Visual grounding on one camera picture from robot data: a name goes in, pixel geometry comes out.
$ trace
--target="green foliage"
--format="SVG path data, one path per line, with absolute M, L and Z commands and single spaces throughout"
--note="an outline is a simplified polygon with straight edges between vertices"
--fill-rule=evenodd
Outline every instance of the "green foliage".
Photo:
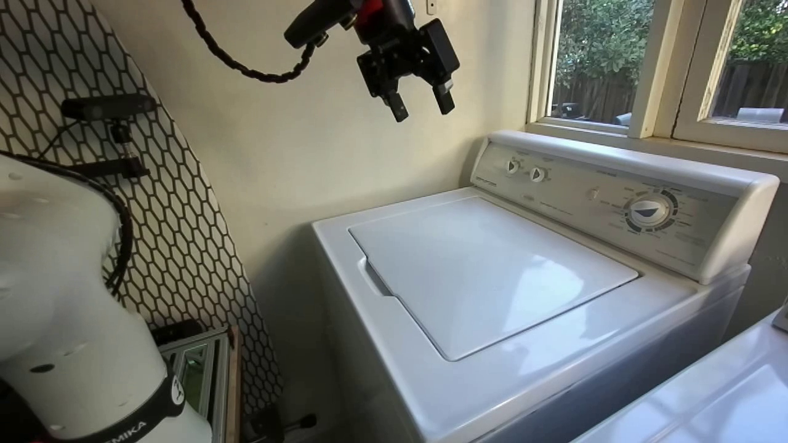
M 788 9 L 780 0 L 747 0 L 731 42 L 731 60 L 788 60 Z
M 563 0 L 556 79 L 635 79 L 649 14 L 649 0 Z

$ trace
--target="control knob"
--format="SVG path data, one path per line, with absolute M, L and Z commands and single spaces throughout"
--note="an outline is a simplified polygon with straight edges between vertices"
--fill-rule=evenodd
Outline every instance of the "control knob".
M 646 192 L 625 203 L 625 222 L 635 230 L 660 230 L 672 223 L 676 202 L 669 192 Z
M 527 170 L 527 178 L 530 178 L 532 183 L 539 183 L 539 181 L 547 178 L 547 170 L 541 170 L 541 166 L 530 166 L 530 170 Z

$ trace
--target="beige wall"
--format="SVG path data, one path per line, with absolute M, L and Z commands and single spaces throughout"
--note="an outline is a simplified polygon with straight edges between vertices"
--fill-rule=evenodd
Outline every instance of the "beige wall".
M 296 82 L 264 86 L 206 53 L 179 0 L 93 5 L 201 159 L 294 386 L 307 363 L 302 347 L 319 325 L 316 242 L 306 223 L 456 186 L 475 138 L 523 124 L 530 0 L 441 0 L 463 64 L 452 79 L 458 107 L 441 118 L 431 87 L 407 79 L 401 96 L 412 118 L 399 124 L 366 96 L 355 64 L 364 47 L 353 32 L 334 28 Z M 306 5 L 197 0 L 215 36 L 264 71 L 297 58 L 280 32 Z

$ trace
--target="washing machine lid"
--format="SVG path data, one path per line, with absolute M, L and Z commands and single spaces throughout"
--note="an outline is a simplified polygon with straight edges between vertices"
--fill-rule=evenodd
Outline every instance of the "washing machine lid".
M 380 289 L 445 359 L 547 322 L 641 272 L 477 193 L 353 225 Z

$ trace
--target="black strap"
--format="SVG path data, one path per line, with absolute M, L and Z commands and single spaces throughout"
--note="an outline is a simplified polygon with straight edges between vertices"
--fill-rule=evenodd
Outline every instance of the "black strap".
M 179 416 L 185 409 L 185 394 L 179 378 L 167 374 L 153 395 L 122 421 L 83 437 L 69 437 L 55 443 L 133 443 L 147 436 L 162 417 Z

